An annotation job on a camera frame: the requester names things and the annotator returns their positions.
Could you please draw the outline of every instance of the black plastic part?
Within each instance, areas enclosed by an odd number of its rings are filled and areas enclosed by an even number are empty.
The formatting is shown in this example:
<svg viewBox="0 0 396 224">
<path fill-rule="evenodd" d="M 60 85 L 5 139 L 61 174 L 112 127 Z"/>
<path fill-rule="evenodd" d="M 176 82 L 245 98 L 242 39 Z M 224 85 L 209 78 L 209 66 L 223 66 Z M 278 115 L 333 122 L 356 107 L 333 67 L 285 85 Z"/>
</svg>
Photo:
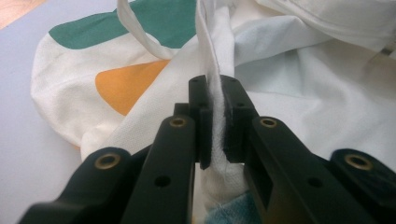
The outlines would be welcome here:
<svg viewBox="0 0 396 224">
<path fill-rule="evenodd" d="M 245 162 L 244 144 L 248 139 L 250 122 L 259 114 L 237 79 L 221 76 L 221 85 L 226 117 L 223 150 L 228 161 Z"/>
<path fill-rule="evenodd" d="M 194 121 L 165 119 L 121 223 L 191 223 L 194 162 Z"/>
<path fill-rule="evenodd" d="M 252 127 L 245 174 L 262 223 L 377 223 L 283 122 Z"/>
<path fill-rule="evenodd" d="M 330 169 L 368 212 L 381 223 L 396 220 L 396 174 L 387 166 L 354 149 L 334 151 Z"/>
<path fill-rule="evenodd" d="M 201 169 L 210 165 L 212 152 L 212 122 L 213 103 L 209 98 L 205 76 L 199 76 L 189 81 L 190 117 L 196 125 L 196 161 Z"/>
<path fill-rule="evenodd" d="M 123 149 L 107 147 L 92 153 L 56 201 L 33 205 L 20 223 L 118 223 L 148 152 L 145 148 L 131 157 Z M 101 157 L 104 165 L 99 169 L 95 163 Z M 115 165 L 106 168 L 106 162 Z"/>
</svg>

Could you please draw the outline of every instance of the wooden surface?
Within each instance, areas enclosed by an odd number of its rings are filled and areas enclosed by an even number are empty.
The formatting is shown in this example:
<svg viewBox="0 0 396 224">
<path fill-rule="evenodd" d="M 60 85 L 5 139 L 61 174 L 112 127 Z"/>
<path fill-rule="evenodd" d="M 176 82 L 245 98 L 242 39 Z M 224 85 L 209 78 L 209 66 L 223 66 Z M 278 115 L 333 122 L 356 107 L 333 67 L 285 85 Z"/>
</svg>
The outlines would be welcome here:
<svg viewBox="0 0 396 224">
<path fill-rule="evenodd" d="M 8 26 L 46 0 L 0 0 L 0 29 Z"/>
</svg>

